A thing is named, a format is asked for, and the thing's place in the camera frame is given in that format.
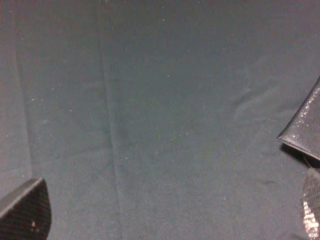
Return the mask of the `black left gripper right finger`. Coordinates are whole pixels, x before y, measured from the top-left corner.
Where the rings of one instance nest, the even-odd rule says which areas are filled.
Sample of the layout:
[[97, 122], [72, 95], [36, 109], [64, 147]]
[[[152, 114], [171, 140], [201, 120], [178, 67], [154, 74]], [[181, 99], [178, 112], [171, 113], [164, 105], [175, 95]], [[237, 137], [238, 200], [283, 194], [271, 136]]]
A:
[[301, 219], [309, 240], [320, 239], [320, 172], [310, 168], [302, 187]]

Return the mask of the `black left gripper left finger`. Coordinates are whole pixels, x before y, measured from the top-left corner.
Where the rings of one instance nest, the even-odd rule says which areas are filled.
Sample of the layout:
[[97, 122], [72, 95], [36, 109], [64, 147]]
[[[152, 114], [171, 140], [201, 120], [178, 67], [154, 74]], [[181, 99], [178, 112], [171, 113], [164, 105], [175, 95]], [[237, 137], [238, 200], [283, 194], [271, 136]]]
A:
[[47, 183], [31, 178], [0, 200], [1, 240], [46, 240], [52, 224]]

